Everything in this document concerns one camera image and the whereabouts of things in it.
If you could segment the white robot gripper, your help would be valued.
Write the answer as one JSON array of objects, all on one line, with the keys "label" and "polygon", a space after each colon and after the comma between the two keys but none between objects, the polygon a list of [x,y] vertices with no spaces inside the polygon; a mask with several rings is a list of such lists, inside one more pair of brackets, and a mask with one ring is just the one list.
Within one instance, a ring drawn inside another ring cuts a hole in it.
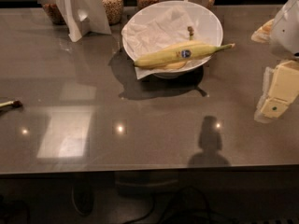
[{"label": "white robot gripper", "polygon": [[282,61],[263,74],[263,95],[254,119],[270,123],[280,118],[299,95],[299,0],[288,0],[273,20],[267,21],[251,36],[251,40],[268,44]]}]

